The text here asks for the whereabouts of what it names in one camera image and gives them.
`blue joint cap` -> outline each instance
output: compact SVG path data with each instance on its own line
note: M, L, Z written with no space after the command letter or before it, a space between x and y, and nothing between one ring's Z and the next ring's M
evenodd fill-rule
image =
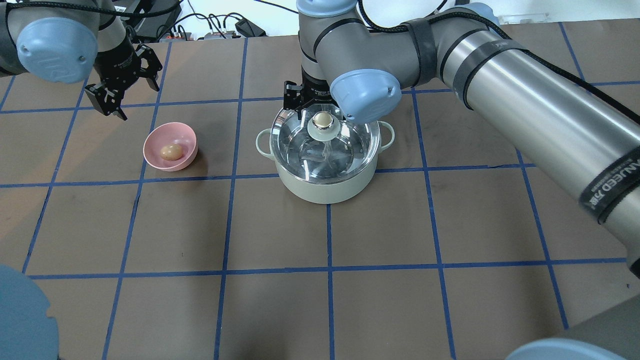
M48 308L35 282L0 264L0 359L57 360L58 323Z
M353 9L358 0L297 0L298 11L311 17L333 17Z
M331 96L347 120L366 124L390 113L400 103L402 91L395 76L378 69L359 69L338 76Z
M91 30L65 17L46 17L27 25L16 42L25 69L51 82L77 83L89 76L98 54Z
M456 5L455 8L465 8L473 11L474 13L491 20L492 23L500 26L498 18L493 14L493 9L484 3L470 3L466 5Z

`bowl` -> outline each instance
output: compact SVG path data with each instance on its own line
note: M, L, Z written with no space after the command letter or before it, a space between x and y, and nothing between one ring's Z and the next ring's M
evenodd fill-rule
M165 160L160 150L173 143L182 147L182 157L178 160ZM186 168L195 159L198 152L196 133L187 124L169 122L153 130L142 147L142 155L149 165L164 171L178 171Z

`brown egg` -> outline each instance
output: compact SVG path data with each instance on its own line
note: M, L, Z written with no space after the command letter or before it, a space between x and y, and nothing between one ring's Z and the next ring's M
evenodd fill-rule
M163 146L160 149L160 157L165 160L178 160L182 157L182 146L177 143L170 143L169 145Z

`tiled table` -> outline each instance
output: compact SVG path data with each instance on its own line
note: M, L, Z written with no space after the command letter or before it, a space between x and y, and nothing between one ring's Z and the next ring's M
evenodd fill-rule
M640 111L640 20L505 28ZM127 122L82 84L0 79L0 261L51 300L65 359L501 359L640 293L624 248L441 82L404 92L371 184L324 206L253 147L296 37L154 49L162 90L136 84ZM195 162L145 166L176 120Z

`pot lid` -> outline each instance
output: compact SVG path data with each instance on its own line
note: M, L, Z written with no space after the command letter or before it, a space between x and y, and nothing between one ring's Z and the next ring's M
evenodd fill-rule
M334 184L359 174L377 155L378 122L354 124L338 107L314 104L301 112L280 110L271 128L276 161L294 177Z

